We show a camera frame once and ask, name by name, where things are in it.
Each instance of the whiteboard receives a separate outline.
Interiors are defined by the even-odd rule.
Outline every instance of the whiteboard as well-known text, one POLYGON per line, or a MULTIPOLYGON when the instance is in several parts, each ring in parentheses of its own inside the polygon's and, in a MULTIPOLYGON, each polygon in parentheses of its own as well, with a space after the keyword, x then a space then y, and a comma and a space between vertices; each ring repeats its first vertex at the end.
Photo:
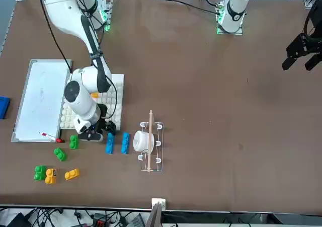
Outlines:
POLYGON ((46 141, 40 133, 59 137, 60 112, 69 69, 64 60, 32 59, 12 141, 46 141))

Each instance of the wooden stick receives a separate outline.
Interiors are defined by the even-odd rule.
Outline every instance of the wooden stick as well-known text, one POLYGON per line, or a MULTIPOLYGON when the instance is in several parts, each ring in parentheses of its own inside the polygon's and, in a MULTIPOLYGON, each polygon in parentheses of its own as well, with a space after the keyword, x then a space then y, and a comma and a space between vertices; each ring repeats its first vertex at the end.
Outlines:
POLYGON ((151 170, 151 137, 152 137, 152 111, 149 113, 149 148, 147 150, 147 171, 151 170))

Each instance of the toy block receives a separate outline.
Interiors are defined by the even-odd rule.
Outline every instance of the toy block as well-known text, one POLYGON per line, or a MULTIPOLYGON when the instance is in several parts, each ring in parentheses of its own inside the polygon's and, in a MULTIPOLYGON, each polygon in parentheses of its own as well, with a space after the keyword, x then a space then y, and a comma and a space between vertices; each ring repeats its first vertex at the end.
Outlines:
POLYGON ((97 99, 99 97, 99 93, 91 93, 91 97, 97 99))
POLYGON ((54 168, 47 169, 46 175, 47 177, 45 179, 45 183, 47 184, 56 183, 57 169, 54 169, 54 168))
POLYGON ((79 169, 78 169, 78 168, 76 168, 76 169, 74 169, 74 170, 71 170, 71 171, 69 171, 69 172, 65 173, 65 179, 66 179, 66 180, 70 180, 70 179, 72 179, 72 178, 77 177, 78 175, 79 175, 79 169))
POLYGON ((122 154, 128 153, 129 143, 130 143, 130 134, 125 132, 123 133, 123 140, 122 140, 122 148, 121 148, 122 154))
POLYGON ((57 158, 59 160, 61 160, 62 162, 65 161, 67 159, 67 154, 65 152, 63 152, 62 149, 60 148, 56 148, 54 150, 54 154, 57 156, 57 158))
POLYGON ((106 154, 113 154, 114 138, 115 136, 112 133, 107 134, 107 142, 106 142, 106 148, 105 148, 106 154))
POLYGON ((36 166, 35 168, 35 177, 36 181, 43 181, 46 178, 46 166, 36 166))
POLYGON ((77 135, 70 136, 69 148, 70 149, 78 149, 78 136, 77 135))

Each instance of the white cup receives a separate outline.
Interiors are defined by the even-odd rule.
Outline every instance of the white cup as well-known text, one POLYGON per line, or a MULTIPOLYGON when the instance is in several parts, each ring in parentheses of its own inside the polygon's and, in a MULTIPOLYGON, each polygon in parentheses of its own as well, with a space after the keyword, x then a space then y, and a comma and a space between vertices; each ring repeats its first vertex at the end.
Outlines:
MULTIPOLYGON (((149 149, 149 133, 138 130, 133 138, 133 147, 136 152, 146 153, 149 149)), ((151 152, 154 148, 154 135, 151 135, 151 152)))

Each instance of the blue object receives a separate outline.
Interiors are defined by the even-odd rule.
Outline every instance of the blue object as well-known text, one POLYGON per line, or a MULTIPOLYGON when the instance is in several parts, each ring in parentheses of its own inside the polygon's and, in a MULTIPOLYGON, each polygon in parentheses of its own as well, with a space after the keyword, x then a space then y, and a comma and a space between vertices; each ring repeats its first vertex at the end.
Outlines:
POLYGON ((123 133, 123 140, 122 140, 122 154, 127 154, 129 149, 129 143, 130 143, 130 134, 129 133, 123 133))
POLYGON ((106 148, 105 148, 106 154, 113 154, 114 138, 115 136, 113 134, 111 133, 107 134, 107 142, 106 142, 106 148))
POLYGON ((9 106, 10 99, 6 97, 0 97, 0 119, 5 118, 7 108, 9 106))

